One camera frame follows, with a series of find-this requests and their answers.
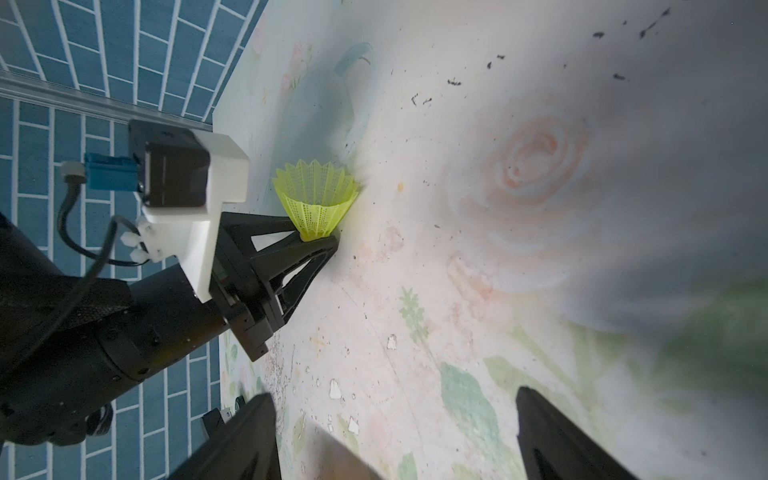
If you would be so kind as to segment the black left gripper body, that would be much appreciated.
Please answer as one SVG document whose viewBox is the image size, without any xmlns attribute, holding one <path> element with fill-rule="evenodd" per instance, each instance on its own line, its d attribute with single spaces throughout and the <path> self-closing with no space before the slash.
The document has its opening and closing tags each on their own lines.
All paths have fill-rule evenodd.
<svg viewBox="0 0 768 480">
<path fill-rule="evenodd" d="M 271 315 L 266 290 L 251 264 L 218 262 L 218 236 L 209 292 L 250 361 L 265 356 L 267 341 L 285 324 Z"/>
</svg>

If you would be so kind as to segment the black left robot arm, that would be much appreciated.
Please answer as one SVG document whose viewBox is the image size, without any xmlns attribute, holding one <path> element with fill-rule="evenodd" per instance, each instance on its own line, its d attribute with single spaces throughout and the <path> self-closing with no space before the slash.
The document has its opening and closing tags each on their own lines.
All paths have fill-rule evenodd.
<svg viewBox="0 0 768 480">
<path fill-rule="evenodd" d="M 285 217 L 225 213 L 210 300 L 173 265 L 134 284 L 99 278 L 55 323 L 77 279 L 3 220 L 2 440 L 67 446 L 100 435 L 112 401 L 227 331 L 261 358 L 337 248 L 335 236 L 303 241 Z"/>
</svg>

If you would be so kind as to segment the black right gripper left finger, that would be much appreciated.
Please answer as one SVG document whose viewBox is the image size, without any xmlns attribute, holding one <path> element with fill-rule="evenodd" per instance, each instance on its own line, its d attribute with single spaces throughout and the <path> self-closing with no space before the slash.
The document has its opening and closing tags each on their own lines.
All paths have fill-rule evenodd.
<svg viewBox="0 0 768 480">
<path fill-rule="evenodd" d="M 269 393 L 250 400 L 238 397 L 236 412 L 229 418 L 213 409 L 202 420 L 207 440 L 171 473 L 172 479 L 282 478 L 276 408 Z"/>
</svg>

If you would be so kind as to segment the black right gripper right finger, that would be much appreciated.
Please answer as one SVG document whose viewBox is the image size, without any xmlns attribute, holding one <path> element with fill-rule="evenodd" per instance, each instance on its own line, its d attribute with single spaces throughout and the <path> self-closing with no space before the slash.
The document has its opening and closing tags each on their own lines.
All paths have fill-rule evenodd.
<svg viewBox="0 0 768 480">
<path fill-rule="evenodd" d="M 529 479 L 627 479 L 636 476 L 538 391 L 516 394 L 518 444 Z"/>
</svg>

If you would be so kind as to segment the yellow-green shuttlecock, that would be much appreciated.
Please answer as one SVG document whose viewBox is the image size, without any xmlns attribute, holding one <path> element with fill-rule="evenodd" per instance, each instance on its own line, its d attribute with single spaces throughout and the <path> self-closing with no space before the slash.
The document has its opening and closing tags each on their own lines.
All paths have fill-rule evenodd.
<svg viewBox="0 0 768 480">
<path fill-rule="evenodd" d="M 332 162 L 299 160 L 276 170 L 272 179 L 280 203 L 304 242 L 329 237 L 360 192 L 345 168 Z"/>
</svg>

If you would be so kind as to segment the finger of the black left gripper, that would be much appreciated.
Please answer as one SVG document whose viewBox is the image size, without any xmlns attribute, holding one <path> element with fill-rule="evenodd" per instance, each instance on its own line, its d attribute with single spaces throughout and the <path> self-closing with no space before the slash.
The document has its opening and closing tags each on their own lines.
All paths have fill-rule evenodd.
<svg viewBox="0 0 768 480">
<path fill-rule="evenodd" d="M 337 252 L 336 236 L 305 242 L 298 232 L 257 250 L 251 259 L 266 290 L 271 315 L 287 324 L 312 281 Z"/>
<path fill-rule="evenodd" d="M 256 247 L 252 239 L 286 234 L 281 240 Z M 218 234 L 220 264 L 298 264 L 298 231 L 288 217 L 224 212 Z"/>
</svg>

